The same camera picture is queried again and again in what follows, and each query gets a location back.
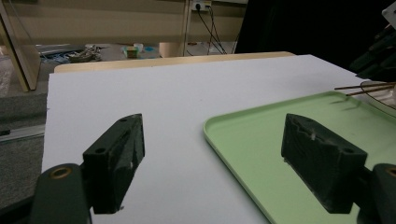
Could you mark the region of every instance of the light green plastic tray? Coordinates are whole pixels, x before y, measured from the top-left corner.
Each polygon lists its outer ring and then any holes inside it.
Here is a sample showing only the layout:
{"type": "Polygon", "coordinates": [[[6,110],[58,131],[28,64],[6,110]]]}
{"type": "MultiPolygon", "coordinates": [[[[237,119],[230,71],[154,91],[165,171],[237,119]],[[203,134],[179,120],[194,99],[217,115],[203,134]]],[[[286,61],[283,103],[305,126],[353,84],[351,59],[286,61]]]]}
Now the light green plastic tray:
{"type": "Polygon", "coordinates": [[[331,215],[280,155],[287,113],[309,117],[368,152],[366,167],[396,163],[396,118],[331,91],[206,121],[206,140],[272,223],[356,223],[331,215]]]}

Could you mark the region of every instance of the wall outlet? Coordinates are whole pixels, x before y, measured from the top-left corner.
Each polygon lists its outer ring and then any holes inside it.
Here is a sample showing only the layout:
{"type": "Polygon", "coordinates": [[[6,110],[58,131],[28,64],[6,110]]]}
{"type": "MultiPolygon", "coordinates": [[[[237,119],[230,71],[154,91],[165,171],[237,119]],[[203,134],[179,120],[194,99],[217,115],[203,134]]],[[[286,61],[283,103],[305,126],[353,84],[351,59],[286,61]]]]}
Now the wall outlet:
{"type": "Polygon", "coordinates": [[[212,6],[212,1],[208,0],[193,0],[191,5],[192,11],[197,11],[197,6],[200,6],[200,11],[208,11],[209,8],[212,6]]]}

